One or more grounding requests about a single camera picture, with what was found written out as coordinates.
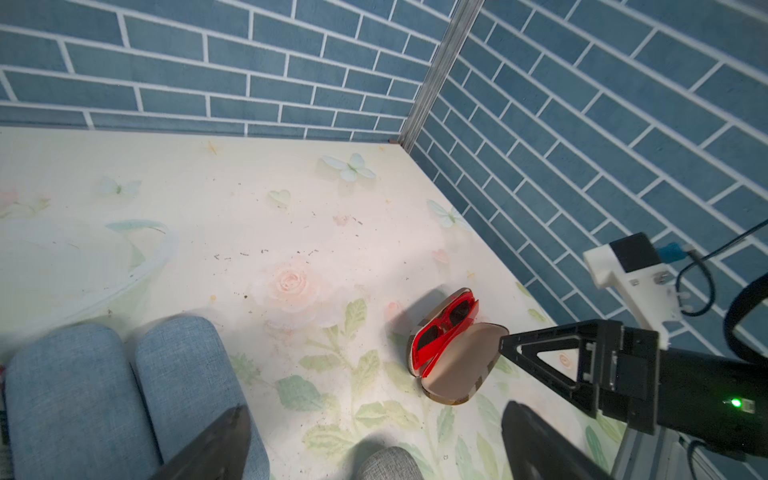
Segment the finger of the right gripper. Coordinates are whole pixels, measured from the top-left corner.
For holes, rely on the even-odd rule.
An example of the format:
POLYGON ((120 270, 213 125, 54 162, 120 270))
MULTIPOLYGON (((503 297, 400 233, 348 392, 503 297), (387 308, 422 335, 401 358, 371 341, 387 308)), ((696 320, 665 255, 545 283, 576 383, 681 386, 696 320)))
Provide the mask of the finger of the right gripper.
POLYGON ((588 321, 502 336, 499 353, 571 405, 595 417, 599 400, 597 337, 599 323, 588 321), (540 354, 575 350, 576 373, 569 376, 540 354))

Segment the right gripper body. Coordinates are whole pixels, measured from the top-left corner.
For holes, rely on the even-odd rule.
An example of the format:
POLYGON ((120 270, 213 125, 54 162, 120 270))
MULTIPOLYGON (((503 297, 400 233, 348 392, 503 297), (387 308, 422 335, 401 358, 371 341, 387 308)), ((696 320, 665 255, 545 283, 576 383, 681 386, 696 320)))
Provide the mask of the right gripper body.
POLYGON ((659 333, 615 320, 577 325, 579 361, 575 405, 652 434, 658 414, 659 333))

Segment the blue case yellow glasses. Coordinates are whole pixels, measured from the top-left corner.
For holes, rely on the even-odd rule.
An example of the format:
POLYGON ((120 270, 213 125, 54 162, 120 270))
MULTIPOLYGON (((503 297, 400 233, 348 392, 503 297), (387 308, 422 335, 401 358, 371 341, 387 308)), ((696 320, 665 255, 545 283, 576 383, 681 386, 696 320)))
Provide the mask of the blue case yellow glasses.
POLYGON ((81 324, 19 350, 5 376, 17 479, 148 479, 162 464, 124 344, 81 324))

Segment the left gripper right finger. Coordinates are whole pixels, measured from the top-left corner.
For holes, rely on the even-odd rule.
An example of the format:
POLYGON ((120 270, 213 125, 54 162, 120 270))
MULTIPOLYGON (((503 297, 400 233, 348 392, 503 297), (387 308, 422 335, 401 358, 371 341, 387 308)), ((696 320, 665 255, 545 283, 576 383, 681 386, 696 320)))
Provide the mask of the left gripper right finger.
POLYGON ((611 478, 526 405, 507 403, 501 433, 515 480, 611 478))

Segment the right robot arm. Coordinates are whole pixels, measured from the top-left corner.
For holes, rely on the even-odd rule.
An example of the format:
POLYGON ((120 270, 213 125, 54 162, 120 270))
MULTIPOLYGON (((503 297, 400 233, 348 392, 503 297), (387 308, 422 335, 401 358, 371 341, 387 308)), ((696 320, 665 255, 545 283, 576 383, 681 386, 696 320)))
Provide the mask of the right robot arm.
POLYGON ((511 334, 499 352, 588 416, 664 427, 732 456, 767 455, 767 369, 675 348, 653 330, 593 320, 511 334))

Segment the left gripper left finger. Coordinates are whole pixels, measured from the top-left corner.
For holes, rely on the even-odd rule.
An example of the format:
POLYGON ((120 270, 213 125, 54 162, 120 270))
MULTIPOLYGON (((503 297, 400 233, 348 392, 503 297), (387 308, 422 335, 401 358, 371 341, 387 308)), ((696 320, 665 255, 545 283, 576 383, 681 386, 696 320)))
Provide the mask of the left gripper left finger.
POLYGON ((248 407, 229 408, 163 465, 151 480, 239 480, 247 463, 250 440, 248 407))

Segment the light blue case white sunglasses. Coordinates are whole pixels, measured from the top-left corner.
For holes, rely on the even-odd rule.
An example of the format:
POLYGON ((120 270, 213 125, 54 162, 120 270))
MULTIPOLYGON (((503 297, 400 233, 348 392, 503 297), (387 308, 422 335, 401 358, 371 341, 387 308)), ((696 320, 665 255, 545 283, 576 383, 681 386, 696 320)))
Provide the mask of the light blue case white sunglasses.
POLYGON ((165 463, 226 410, 247 404, 221 337, 205 318, 177 316, 153 326, 138 340, 135 365, 165 463))

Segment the grey case tortoise sunglasses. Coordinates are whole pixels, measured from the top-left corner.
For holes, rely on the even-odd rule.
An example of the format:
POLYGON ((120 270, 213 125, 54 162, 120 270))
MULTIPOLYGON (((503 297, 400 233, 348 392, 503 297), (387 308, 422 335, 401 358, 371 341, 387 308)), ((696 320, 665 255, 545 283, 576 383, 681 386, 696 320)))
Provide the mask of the grey case tortoise sunglasses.
POLYGON ((356 473, 360 480, 423 480, 413 456, 401 447, 388 447, 372 454, 356 473))

